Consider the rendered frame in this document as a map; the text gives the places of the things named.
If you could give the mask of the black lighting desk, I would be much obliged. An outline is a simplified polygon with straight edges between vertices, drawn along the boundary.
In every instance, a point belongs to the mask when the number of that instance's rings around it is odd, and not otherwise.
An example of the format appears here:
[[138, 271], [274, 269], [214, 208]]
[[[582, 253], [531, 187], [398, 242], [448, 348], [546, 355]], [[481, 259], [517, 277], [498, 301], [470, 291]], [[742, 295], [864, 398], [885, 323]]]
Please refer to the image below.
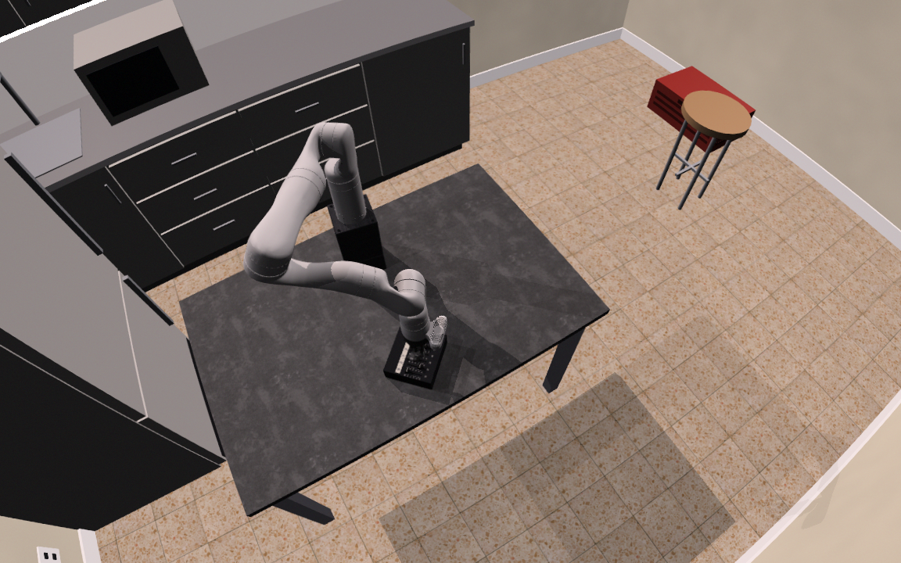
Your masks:
[[396, 341], [391, 346], [389, 359], [387, 359], [386, 366], [383, 368], [383, 373], [385, 373], [386, 378], [391, 378], [391, 380], [408, 382], [408, 384], [416, 385], [416, 387], [433, 389], [446, 345], [447, 335], [444, 335], [443, 343], [441, 343], [439, 350], [430, 349], [428, 341], [425, 344], [425, 356], [418, 361], [409, 361], [407, 360], [407, 355], [411, 353], [410, 346], [405, 343], [401, 329], [398, 328]]

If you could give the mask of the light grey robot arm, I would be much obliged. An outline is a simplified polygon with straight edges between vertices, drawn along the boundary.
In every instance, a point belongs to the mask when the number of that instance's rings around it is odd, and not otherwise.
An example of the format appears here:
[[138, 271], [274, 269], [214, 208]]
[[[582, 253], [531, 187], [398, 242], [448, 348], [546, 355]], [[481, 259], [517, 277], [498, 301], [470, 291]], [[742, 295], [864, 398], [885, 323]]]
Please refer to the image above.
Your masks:
[[[325, 174], [318, 162], [321, 158], [330, 158], [325, 164]], [[447, 318], [439, 316], [430, 323], [421, 272], [398, 272], [391, 288], [386, 272], [377, 267], [355, 261], [307, 263], [291, 259], [305, 217], [321, 201], [325, 176], [339, 221], [343, 224], [362, 221], [366, 215], [364, 192], [353, 128], [349, 124], [314, 126], [296, 165], [280, 186], [271, 210], [248, 238], [243, 259], [248, 277], [264, 284], [306, 286], [371, 299], [400, 315], [405, 339], [414, 342], [428, 339], [430, 348], [438, 350], [446, 335]]]

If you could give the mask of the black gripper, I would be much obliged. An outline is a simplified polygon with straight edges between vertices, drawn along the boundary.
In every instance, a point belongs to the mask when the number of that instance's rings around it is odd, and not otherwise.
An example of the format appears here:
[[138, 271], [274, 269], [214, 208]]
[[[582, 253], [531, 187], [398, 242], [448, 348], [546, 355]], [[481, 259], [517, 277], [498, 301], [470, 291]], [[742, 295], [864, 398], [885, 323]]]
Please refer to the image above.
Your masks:
[[425, 345], [423, 345], [423, 343], [426, 344], [428, 342], [428, 339], [423, 339], [422, 341], [414, 342], [414, 341], [408, 341], [408, 339], [405, 339], [405, 336], [404, 336], [404, 341], [406, 343], [408, 343], [408, 345], [410, 345], [410, 350], [411, 350], [410, 355], [407, 356], [407, 360], [418, 361], [419, 359], [421, 359], [421, 357], [425, 356]]

